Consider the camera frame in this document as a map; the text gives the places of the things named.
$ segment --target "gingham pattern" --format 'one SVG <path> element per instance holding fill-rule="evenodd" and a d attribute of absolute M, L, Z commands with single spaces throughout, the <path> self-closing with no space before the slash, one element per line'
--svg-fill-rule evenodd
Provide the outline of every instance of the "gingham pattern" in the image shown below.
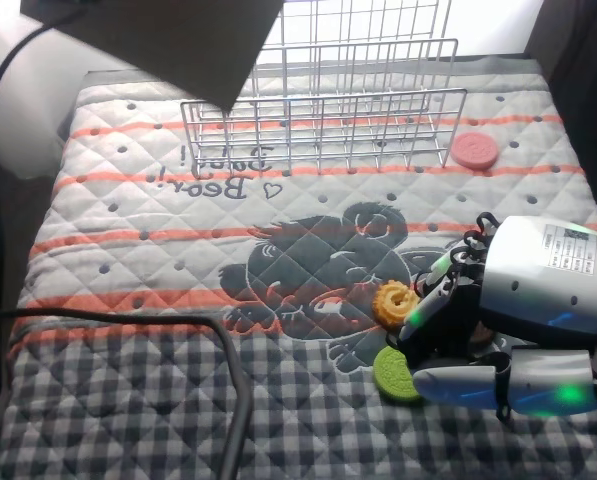
<path fill-rule="evenodd" d="M 540 76 L 473 75 L 454 82 L 472 89 L 465 116 L 511 118 L 502 125 L 461 127 L 496 139 L 501 156 L 495 168 L 543 173 L 436 175 L 425 168 L 437 158 L 423 155 L 414 161 L 420 171 L 279 177 L 273 183 L 284 194 L 271 199 L 262 193 L 270 180 L 256 178 L 244 190 L 247 198 L 235 203 L 223 197 L 192 201 L 154 181 L 162 166 L 171 175 L 188 169 L 180 166 L 183 132 L 162 128 L 180 121 L 179 102 L 171 100 L 175 90 L 153 82 L 85 89 L 21 305 L 188 311 L 194 292 L 219 289 L 221 268 L 246 263 L 256 241 L 158 240 L 152 232 L 340 218 L 358 203 L 385 205 L 393 192 L 397 198 L 389 205 L 409 225 L 469 224 L 483 210 L 501 218 L 544 214 L 597 224 L 597 207 L 584 176 L 576 173 L 562 125 L 542 121 L 556 112 Z M 117 129 L 136 122 L 153 128 Z M 117 130 L 94 135 L 92 128 Z M 154 178 L 87 177 L 101 172 Z M 538 201 L 528 202 L 528 195 Z M 98 241 L 110 231 L 125 233 Z M 457 235 L 419 229 L 397 249 L 441 248 Z M 216 298 L 207 294 L 208 300 Z M 69 335 L 53 334 L 58 327 L 70 329 Z M 92 327 L 47 318 L 14 334 L 0 479 L 212 478 L 235 401 L 215 339 L 184 329 Z M 597 477 L 597 413 L 517 417 L 508 428 L 491 412 L 397 406 L 378 394 L 371 369 L 358 361 L 362 340 L 240 333 L 233 339 L 255 397 L 240 478 Z M 342 371 L 342 360 L 353 368 Z"/>

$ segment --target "green round object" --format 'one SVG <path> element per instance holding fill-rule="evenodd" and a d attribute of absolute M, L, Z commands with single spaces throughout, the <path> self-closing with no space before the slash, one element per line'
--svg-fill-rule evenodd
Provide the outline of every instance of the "green round object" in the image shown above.
<path fill-rule="evenodd" d="M 374 381 L 378 390 L 399 402 L 420 399 L 407 368 L 407 359 L 398 350 L 383 348 L 374 360 Z"/>

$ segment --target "robotic hand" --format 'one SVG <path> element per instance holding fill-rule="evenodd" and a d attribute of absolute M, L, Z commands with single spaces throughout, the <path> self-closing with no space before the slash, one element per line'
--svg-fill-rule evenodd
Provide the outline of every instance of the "robotic hand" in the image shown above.
<path fill-rule="evenodd" d="M 423 299 L 388 343 L 425 398 L 528 415 L 597 409 L 597 232 L 490 213 L 416 279 Z M 530 345 L 474 354 L 478 322 Z"/>

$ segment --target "quilted blanket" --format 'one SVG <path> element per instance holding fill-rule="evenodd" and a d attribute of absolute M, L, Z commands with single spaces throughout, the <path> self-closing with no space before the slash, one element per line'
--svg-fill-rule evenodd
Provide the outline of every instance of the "quilted blanket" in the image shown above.
<path fill-rule="evenodd" d="M 505 426 L 397 405 L 373 383 L 376 288 L 410 283 L 480 212 L 597 229 L 534 62 L 461 63 L 452 86 L 469 90 L 459 131 L 498 144 L 487 172 L 419 155 L 389 173 L 256 161 L 229 176 L 216 163 L 198 181 L 185 94 L 140 72 L 91 74 L 20 305 L 221 319 L 254 389 L 243 479 L 596 478 L 597 412 Z M 210 332 L 23 319 L 10 360 L 0 479 L 215 476 L 236 397 Z"/>

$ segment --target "white backdrop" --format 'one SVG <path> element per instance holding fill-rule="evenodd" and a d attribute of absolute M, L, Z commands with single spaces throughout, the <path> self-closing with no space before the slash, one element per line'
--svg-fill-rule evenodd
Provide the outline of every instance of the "white backdrop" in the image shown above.
<path fill-rule="evenodd" d="M 523 52 L 542 1 L 453 0 L 446 36 L 459 39 L 459 55 Z M 0 0 L 0 62 L 38 26 L 19 7 L 20 0 Z M 128 67 L 57 32 L 34 40 L 0 87 L 0 162 L 21 178 L 55 174 L 63 147 L 55 132 L 83 76 Z"/>

